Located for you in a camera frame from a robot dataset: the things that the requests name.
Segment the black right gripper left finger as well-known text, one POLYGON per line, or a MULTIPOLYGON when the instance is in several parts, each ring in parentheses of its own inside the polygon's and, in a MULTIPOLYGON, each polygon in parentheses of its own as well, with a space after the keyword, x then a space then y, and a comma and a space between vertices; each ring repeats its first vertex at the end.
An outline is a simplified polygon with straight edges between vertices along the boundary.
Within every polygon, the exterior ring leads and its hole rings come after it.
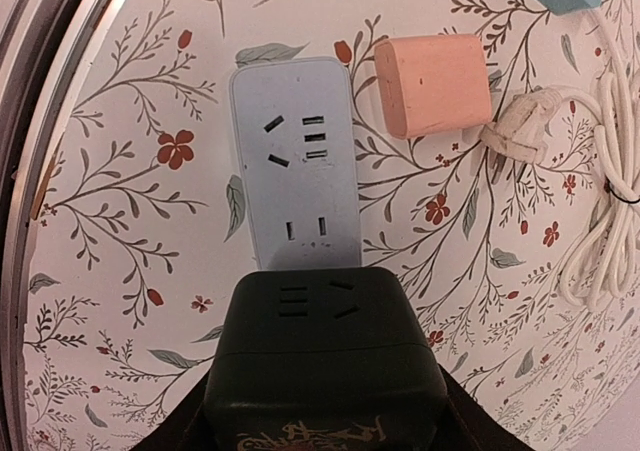
POLYGON ((203 451, 215 449, 215 435, 203 413, 204 375, 170 415, 134 451, 203 451))

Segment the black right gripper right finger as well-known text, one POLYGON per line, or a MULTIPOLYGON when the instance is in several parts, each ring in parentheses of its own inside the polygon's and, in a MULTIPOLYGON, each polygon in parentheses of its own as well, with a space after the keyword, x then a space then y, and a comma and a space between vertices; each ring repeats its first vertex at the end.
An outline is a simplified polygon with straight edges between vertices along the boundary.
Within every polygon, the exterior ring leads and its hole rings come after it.
POLYGON ((447 404, 439 419, 440 451, 533 451, 501 427, 440 367, 447 386, 447 404))

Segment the dark green cube socket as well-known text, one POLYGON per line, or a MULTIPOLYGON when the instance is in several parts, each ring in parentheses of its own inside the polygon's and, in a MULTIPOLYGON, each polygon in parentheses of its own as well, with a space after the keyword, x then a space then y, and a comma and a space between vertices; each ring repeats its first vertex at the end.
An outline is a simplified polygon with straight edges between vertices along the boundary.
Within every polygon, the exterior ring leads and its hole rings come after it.
POLYGON ((426 450, 446 401, 392 272, 263 271, 234 289, 203 412, 220 450, 426 450))

